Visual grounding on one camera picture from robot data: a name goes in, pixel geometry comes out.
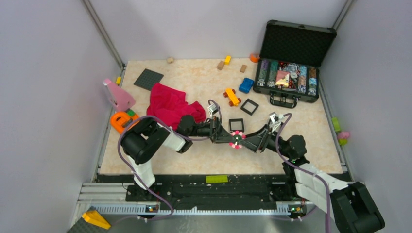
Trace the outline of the magenta garment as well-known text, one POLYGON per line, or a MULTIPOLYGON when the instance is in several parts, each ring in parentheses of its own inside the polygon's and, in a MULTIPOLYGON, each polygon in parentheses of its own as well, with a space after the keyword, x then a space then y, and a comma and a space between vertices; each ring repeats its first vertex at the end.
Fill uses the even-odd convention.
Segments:
POLYGON ((196 123, 206 120, 205 109, 198 101, 189 104, 185 92, 160 83, 156 83, 151 89, 150 104, 146 114, 159 118, 174 130, 185 115, 194 117, 196 123))

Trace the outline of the small tan wooden block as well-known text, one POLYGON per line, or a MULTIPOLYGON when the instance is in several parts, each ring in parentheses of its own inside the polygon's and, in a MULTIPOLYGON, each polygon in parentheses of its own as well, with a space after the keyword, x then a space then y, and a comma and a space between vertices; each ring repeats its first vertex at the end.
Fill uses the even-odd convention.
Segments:
POLYGON ((173 58, 173 57, 167 58, 167 63, 168 63, 168 64, 172 64, 173 62, 174 62, 174 58, 173 58))

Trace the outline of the blue toy car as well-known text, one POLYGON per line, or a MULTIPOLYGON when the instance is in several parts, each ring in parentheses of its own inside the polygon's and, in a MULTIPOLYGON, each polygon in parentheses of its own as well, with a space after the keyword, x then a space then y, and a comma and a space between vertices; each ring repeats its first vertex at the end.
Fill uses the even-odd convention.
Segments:
POLYGON ((244 78, 239 86, 239 91, 248 94, 254 85, 254 80, 250 78, 244 78))

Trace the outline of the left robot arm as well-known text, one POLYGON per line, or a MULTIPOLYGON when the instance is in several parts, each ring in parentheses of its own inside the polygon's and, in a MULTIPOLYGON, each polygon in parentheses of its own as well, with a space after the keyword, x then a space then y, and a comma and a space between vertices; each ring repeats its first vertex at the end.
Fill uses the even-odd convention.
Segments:
POLYGON ((153 117, 147 117, 126 131, 120 140, 120 147, 133 168, 137 194, 146 201, 155 196, 151 158, 159 148, 167 147, 177 153, 185 153, 199 139, 223 144, 234 142, 234 136, 221 126, 220 118, 215 116, 197 123, 193 116, 184 115, 176 130, 163 126, 153 117))

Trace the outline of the black square frame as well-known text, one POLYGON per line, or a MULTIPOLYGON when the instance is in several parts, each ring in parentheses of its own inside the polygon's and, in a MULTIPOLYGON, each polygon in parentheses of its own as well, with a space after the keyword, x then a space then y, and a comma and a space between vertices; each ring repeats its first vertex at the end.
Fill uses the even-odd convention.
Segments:
POLYGON ((242 111, 247 113, 248 115, 252 116, 256 110, 258 109, 259 104, 256 102, 252 101, 251 99, 247 99, 244 104, 240 107, 242 111))
POLYGON ((244 121, 242 118, 231 118, 229 119, 229 129, 230 131, 239 131, 239 132, 244 132, 245 131, 245 126, 244 126, 244 121))

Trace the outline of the green pink toy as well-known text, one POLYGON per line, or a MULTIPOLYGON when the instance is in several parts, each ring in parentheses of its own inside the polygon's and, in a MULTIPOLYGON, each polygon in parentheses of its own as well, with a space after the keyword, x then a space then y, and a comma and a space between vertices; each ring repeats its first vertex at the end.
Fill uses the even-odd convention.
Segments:
POLYGON ((350 132, 343 131, 341 129, 340 123, 336 117, 331 119, 332 125, 334 128, 335 133, 337 134, 338 143, 340 146, 347 144, 348 139, 350 137, 350 132))

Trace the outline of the playing card box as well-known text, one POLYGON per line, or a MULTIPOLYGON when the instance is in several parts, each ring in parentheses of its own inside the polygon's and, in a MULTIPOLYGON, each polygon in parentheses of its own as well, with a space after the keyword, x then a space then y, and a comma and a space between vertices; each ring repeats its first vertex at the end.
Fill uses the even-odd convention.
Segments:
POLYGON ((289 87, 290 73, 279 70, 276 73, 275 85, 280 87, 289 87))

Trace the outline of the orange object behind case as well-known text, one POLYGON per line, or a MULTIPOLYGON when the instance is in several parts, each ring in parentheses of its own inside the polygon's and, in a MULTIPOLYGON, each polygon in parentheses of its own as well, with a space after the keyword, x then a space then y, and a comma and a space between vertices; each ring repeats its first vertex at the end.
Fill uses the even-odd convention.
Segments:
POLYGON ((259 54, 251 53, 249 59, 252 63, 258 63, 260 61, 259 54))

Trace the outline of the black poker chip case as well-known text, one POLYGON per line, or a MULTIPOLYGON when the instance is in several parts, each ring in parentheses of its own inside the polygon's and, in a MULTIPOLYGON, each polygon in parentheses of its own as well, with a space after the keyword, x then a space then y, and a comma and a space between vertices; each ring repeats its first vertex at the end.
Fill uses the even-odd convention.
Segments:
POLYGON ((319 68, 337 36, 334 28, 279 20, 266 24, 253 90, 272 105, 294 108, 319 98, 319 68), (275 85, 276 73, 290 73, 289 87, 275 85))

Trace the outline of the small yellow block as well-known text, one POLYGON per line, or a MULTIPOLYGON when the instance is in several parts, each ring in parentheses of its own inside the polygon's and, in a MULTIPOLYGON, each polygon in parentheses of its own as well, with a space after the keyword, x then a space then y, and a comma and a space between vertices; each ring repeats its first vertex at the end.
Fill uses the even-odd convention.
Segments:
POLYGON ((121 84, 121 81, 122 81, 122 77, 121 77, 121 76, 118 76, 118 77, 116 78, 116 85, 120 85, 120 84, 121 84))

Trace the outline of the dark grey building baseplate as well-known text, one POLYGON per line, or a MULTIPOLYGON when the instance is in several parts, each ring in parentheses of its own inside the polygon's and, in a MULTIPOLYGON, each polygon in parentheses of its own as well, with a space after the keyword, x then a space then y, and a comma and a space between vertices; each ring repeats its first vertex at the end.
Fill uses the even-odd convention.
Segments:
POLYGON ((135 80, 134 86, 141 87, 145 90, 151 91, 154 85, 159 83, 163 77, 163 74, 146 68, 135 80))

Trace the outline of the pink plastic piece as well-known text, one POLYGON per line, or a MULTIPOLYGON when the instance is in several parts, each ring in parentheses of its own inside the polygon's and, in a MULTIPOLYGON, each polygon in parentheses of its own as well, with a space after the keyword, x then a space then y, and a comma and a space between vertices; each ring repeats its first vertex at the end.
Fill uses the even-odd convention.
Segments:
POLYGON ((127 91, 117 86, 109 79, 103 81, 104 92, 116 112, 126 111, 133 107, 136 100, 127 91))

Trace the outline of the yellow wedge brick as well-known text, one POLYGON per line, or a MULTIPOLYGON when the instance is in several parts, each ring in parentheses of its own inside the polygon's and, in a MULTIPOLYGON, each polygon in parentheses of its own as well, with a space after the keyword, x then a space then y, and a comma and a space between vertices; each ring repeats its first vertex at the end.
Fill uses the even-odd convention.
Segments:
POLYGON ((112 227, 97 210, 84 212, 82 214, 82 219, 89 224, 105 230, 109 230, 112 227))

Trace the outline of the green flat brick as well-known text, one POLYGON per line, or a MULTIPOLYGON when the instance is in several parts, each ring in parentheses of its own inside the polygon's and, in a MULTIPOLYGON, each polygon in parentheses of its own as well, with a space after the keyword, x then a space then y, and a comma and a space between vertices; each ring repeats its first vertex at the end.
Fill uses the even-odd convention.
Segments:
POLYGON ((210 183, 227 183, 229 181, 228 175, 207 175, 205 176, 207 184, 210 183))

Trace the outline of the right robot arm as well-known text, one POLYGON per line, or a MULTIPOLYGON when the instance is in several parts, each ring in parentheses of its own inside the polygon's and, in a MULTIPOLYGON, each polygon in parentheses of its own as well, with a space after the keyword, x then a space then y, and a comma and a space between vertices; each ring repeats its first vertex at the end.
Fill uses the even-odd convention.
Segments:
POLYGON ((270 149, 283 159, 289 176, 285 194, 291 200, 300 197, 312 202, 328 214, 342 233, 374 233, 385 227, 385 221, 370 195, 360 182, 339 180, 316 168, 306 158, 306 142, 301 135, 282 139, 278 132, 266 129, 255 134, 232 133, 232 147, 270 149))

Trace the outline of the pink flower brooch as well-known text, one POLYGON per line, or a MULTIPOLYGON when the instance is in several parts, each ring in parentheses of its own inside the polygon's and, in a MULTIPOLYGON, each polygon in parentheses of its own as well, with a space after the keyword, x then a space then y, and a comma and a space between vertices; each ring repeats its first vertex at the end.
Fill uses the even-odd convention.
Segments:
POLYGON ((241 131, 232 131, 231 133, 232 141, 229 142, 229 145, 234 149, 242 148, 240 142, 246 138, 245 134, 241 131))

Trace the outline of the yellow toy car red wheels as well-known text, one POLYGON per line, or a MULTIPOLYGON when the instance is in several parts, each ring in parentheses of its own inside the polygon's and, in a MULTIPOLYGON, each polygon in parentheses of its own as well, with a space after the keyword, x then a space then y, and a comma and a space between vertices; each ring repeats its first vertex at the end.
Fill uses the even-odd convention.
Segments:
POLYGON ((241 103, 241 99, 236 96, 235 89, 231 89, 231 88, 226 89, 225 92, 223 93, 223 96, 225 98, 228 98, 229 106, 231 107, 238 106, 241 103))

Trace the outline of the orange plastic toy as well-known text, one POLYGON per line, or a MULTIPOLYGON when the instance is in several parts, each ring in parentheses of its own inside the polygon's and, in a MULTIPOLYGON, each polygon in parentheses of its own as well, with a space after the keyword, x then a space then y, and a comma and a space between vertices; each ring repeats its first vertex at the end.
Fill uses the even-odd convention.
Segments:
POLYGON ((131 109, 115 112, 110 118, 110 125, 121 134, 127 126, 138 118, 139 116, 131 109))

